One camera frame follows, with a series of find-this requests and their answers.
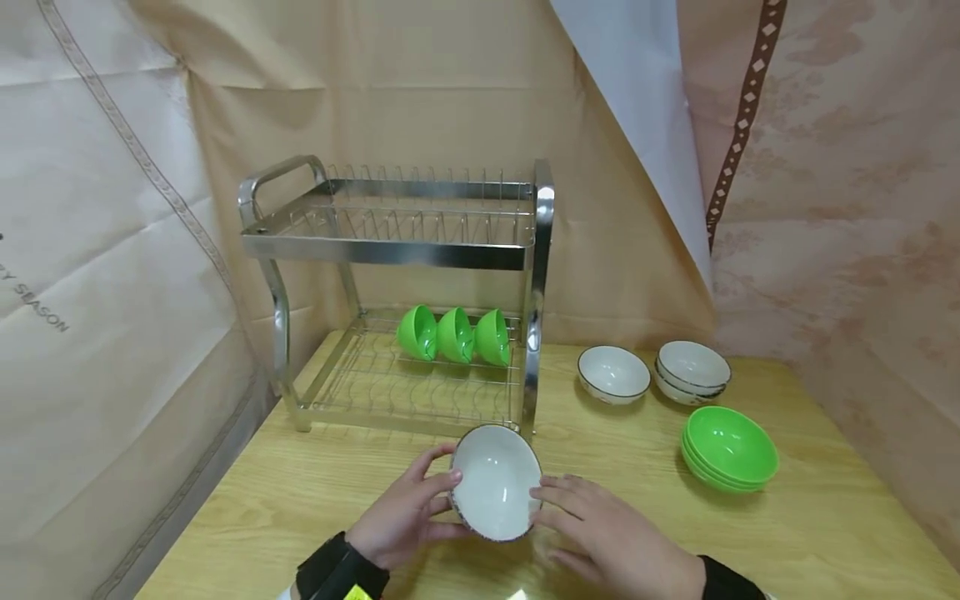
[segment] green plastic bowl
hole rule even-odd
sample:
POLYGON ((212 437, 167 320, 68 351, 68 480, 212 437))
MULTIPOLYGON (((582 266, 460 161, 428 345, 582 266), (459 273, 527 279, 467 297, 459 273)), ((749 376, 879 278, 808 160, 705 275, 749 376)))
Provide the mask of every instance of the green plastic bowl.
POLYGON ((414 358, 437 358, 437 319, 425 304, 414 306, 403 315, 396 328, 396 340, 414 358))
POLYGON ((780 466, 777 447, 763 428, 723 406, 705 406, 684 429, 690 449, 705 465, 743 484, 764 484, 780 466))
POLYGON ((499 308, 490 311, 477 322, 473 337, 474 347, 485 361, 497 367, 510 364, 510 334, 507 331, 507 320, 499 308))
POLYGON ((739 480, 737 480, 737 479, 732 479, 732 478, 728 477, 727 475, 725 475, 724 473, 716 470, 715 468, 713 468, 713 467, 711 467, 710 465, 708 465, 707 463, 705 463, 705 462, 704 462, 704 459, 701 458, 701 457, 697 454, 697 451, 690 445, 690 439, 689 439, 689 438, 687 437, 687 435, 686 435, 686 430, 684 430, 684 436, 683 436, 683 438, 682 438, 682 440, 681 440, 681 445, 682 445, 683 448, 685 448, 685 450, 689 453, 689 455, 690 455, 690 461, 696 463, 697 467, 698 467, 698 468, 703 472, 703 474, 704 474, 705 476, 707 476, 707 477, 712 477, 713 479, 717 480, 718 482, 723 483, 723 484, 726 484, 726 485, 728 485, 728 486, 730 486, 730 487, 732 487, 732 488, 739 488, 739 489, 744 489, 744 490, 746 490, 746 489, 749 489, 749 490, 758 490, 758 489, 763 488, 763 487, 766 485, 766 482, 757 484, 757 483, 747 483, 747 482, 739 481, 739 480))
POLYGON ((703 484, 711 488, 714 488, 718 492, 743 494, 743 493, 759 492, 760 490, 763 489, 763 484, 760 484, 758 486, 746 486, 746 485, 736 486, 736 485, 727 483, 725 481, 722 481, 720 479, 717 479, 716 477, 712 476, 708 471, 706 471, 703 468, 703 466, 697 462, 697 459, 691 456, 690 450, 689 448, 687 448, 686 444, 683 444, 683 443, 680 444, 680 452, 681 454, 683 454, 684 460, 686 461, 686 465, 689 467, 690 472, 693 473, 693 476, 699 479, 703 484))
POLYGON ((447 311, 437 325, 440 353, 455 363, 468 363, 473 358, 473 328, 463 308, 447 311))

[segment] black wristband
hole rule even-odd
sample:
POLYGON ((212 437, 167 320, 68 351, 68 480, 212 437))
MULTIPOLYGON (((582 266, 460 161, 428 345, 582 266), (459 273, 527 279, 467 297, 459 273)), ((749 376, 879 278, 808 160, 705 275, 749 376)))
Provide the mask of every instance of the black wristband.
POLYGON ((704 600, 764 600, 766 595, 754 582, 709 556, 701 555, 707 572, 704 600))
POLYGON ((301 600, 341 600, 353 586, 376 598, 390 581, 390 572, 368 561, 340 532, 297 568, 301 600))

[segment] stack of green bowls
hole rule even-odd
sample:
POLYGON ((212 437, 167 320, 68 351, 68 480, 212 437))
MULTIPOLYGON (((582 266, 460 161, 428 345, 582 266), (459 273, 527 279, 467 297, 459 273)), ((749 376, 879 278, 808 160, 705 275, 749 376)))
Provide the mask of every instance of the stack of green bowls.
POLYGON ((780 466, 777 447, 763 428, 723 406, 690 415, 680 451, 694 477, 726 493, 759 492, 780 466))

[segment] white ceramic bowl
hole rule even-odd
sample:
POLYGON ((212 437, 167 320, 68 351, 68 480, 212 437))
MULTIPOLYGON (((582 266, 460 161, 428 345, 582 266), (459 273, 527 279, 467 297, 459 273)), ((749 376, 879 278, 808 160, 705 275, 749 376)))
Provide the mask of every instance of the white ceramic bowl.
POLYGON ((658 361, 654 364, 654 381, 657 383, 657 387, 660 388, 660 391, 663 392, 664 396, 667 396, 678 404, 684 404, 686 406, 703 406, 704 404, 713 402, 716 399, 716 396, 704 398, 675 388, 663 379, 663 376, 660 374, 660 372, 660 361, 658 361))
POLYGON ((580 383, 608 404, 630 404, 650 389, 650 370, 635 354, 616 346, 587 348, 577 360, 580 383))
POLYGON ((540 501, 530 489, 540 484, 540 462, 513 429, 481 425, 461 438, 451 461, 464 479, 450 503, 464 524, 492 541, 512 541, 530 530, 540 501))
POLYGON ((719 395, 732 372, 726 359, 695 342, 670 342, 657 352, 660 375, 671 386, 696 396, 719 395))

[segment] wire rack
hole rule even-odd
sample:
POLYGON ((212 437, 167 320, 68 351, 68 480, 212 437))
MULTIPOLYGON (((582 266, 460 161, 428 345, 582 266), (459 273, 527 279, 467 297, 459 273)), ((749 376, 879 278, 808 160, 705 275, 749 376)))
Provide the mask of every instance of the wire rack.
POLYGON ((349 413, 352 419, 403 419, 465 428, 495 422, 518 429, 523 383, 519 319, 507 321, 511 363, 504 368, 409 357, 396 341, 401 316, 371 312, 358 319, 345 333, 343 352, 326 377, 313 382, 300 399, 301 406, 328 418, 334 417, 331 413, 349 413))
POLYGON ((459 436, 496 422, 530 439, 553 179, 545 160, 534 161, 526 180, 505 180, 502 171, 490 175, 482 169, 354 170, 293 156, 241 183, 244 249, 259 260, 274 300, 272 380, 298 430, 324 421, 459 436), (303 168, 313 175, 310 190, 264 213, 257 190, 303 168), (290 302, 279 259, 335 263, 352 317, 343 335, 324 342, 297 377, 290 368, 290 302), (523 304, 508 319, 511 364, 423 363, 404 356, 395 341, 402 312, 364 307, 354 263, 523 272, 523 304))
POLYGON ((480 180, 472 180, 469 169, 438 176, 431 168, 372 173, 361 166, 357 173, 328 165, 323 172, 309 193, 266 217, 255 215, 242 233, 248 253, 376 264, 416 262, 429 254, 436 256, 429 262, 444 263, 436 266, 519 271, 534 244, 534 187, 504 180, 502 171, 492 181, 483 169, 480 180), (488 256, 499 261, 468 260, 451 249, 496 251, 488 256))

